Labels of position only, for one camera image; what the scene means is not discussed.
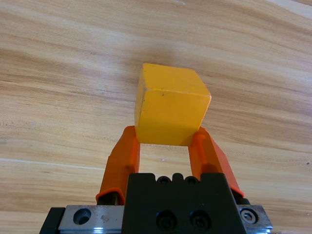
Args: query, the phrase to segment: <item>cube face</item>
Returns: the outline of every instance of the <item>cube face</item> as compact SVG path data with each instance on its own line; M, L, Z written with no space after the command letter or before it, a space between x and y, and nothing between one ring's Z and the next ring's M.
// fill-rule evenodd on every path
M192 143L211 95L195 71L144 64L135 109L136 137L141 143Z

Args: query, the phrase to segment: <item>wood grain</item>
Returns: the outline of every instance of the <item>wood grain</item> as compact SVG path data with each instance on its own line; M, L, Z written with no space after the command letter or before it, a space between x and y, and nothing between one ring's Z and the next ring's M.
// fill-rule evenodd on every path
M275 231L312 233L309 0L2 0L0 233L50 207L95 204L134 123L142 63L194 69L203 126ZM141 172L191 174L187 149L143 145Z

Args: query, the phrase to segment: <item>screw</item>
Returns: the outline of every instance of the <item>screw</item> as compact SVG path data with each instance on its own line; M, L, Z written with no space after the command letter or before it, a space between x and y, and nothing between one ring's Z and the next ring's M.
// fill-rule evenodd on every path
M197 184L199 183L198 179L194 176L188 176L185 178L185 181L190 184L190 185L194 185L194 184Z
M240 215L246 223L255 224L257 222L257 217L251 210L244 209L240 212Z
M73 221L77 225L85 224L91 217L91 211L87 208L80 209L74 214Z
M176 216L171 211L162 211L156 216L156 224L162 231L172 231L176 227Z
M169 184L171 181L168 177L166 176L161 176L158 178L157 180L158 183L161 183L161 184Z
M191 213L191 223L196 229L201 231L207 230L211 224L209 216L202 210Z

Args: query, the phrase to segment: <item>metal plate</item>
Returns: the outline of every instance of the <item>metal plate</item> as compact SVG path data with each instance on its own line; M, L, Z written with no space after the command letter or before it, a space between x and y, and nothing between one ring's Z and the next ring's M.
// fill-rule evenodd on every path
M119 234L123 209L124 206L67 206L58 230L60 234Z
M241 215L242 211L249 210L252 211L256 215L256 222L248 222L243 220L243 225L245 227L245 230L247 234L268 234L271 233L273 226L272 223L269 220L269 217L265 213L263 207L261 205L238 205L237 206L238 211Z

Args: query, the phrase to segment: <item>yellow cube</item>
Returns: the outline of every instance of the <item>yellow cube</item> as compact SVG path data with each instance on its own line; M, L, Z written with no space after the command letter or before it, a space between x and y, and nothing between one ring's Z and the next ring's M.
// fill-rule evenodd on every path
M138 141L191 145L210 100L210 92L195 71L143 64L135 109Z

